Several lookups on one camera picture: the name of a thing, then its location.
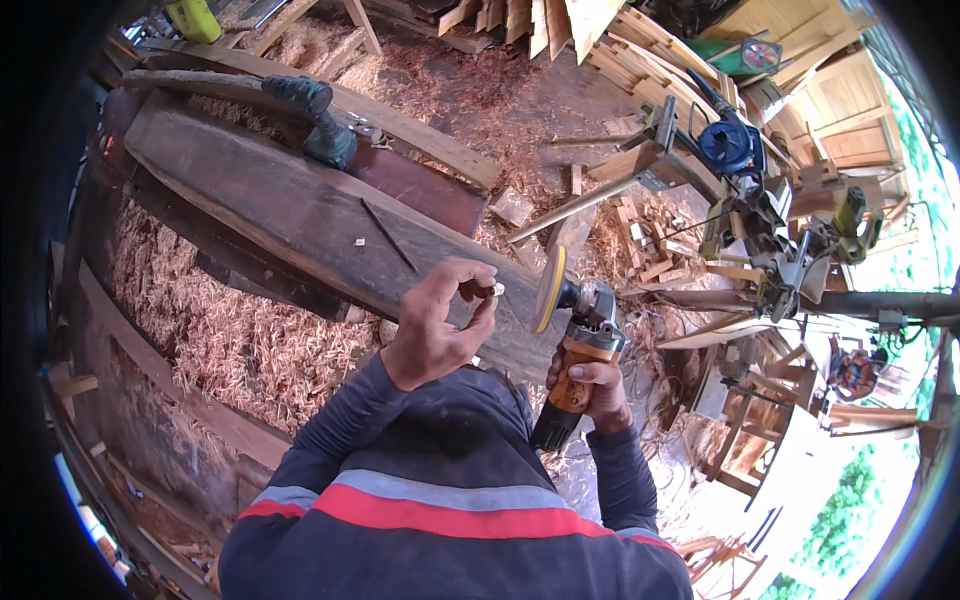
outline blue motor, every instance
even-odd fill
[[[713,104],[713,109],[720,115],[720,120],[707,125],[697,138],[701,157],[707,168],[714,173],[729,176],[753,175],[765,171],[767,161],[760,131],[741,121],[736,110],[700,73],[691,68],[687,68],[686,73],[700,86]]]

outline yellow power tool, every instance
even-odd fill
[[[558,244],[543,269],[531,327],[534,333],[543,333],[554,310],[571,309],[563,341],[564,367],[530,436],[530,446],[548,452],[566,445],[593,391],[593,384],[570,379],[566,370],[579,363],[614,363],[627,343],[616,323],[616,297],[610,286],[596,280],[573,283],[564,275],[565,264],[566,249]]]

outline striped shirt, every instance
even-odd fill
[[[603,525],[557,494],[523,390],[460,369],[405,394],[379,356],[237,519],[224,598],[691,598],[636,430],[588,435]]]

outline man's left hand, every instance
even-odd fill
[[[463,367],[493,333],[496,296],[486,297],[465,329],[446,322],[459,291],[471,302],[496,283],[496,268],[477,260],[447,258],[400,299],[400,325],[380,360],[405,392]]]

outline sanding disc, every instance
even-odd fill
[[[534,320],[530,323],[530,330],[534,333],[543,333],[550,323],[550,316],[557,308],[557,299],[564,283],[564,267],[566,266],[566,248],[557,244],[550,251],[546,266],[543,267],[543,279],[537,290],[537,306],[534,310]]]

